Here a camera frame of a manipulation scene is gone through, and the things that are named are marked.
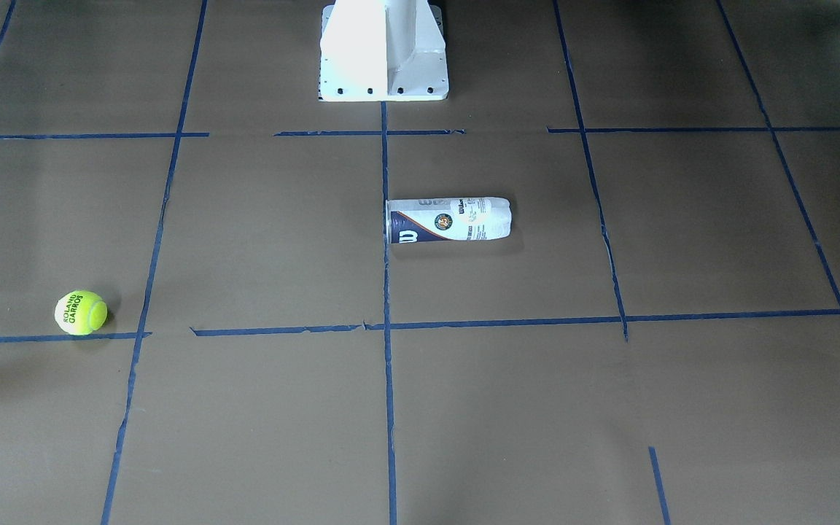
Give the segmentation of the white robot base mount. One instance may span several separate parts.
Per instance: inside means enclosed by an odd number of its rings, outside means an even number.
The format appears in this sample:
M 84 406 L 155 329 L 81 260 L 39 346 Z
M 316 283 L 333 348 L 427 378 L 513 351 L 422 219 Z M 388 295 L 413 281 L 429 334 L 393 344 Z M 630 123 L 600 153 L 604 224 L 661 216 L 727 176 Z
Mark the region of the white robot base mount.
M 443 9 L 429 1 L 335 1 L 322 10 L 318 99 L 447 99 Z

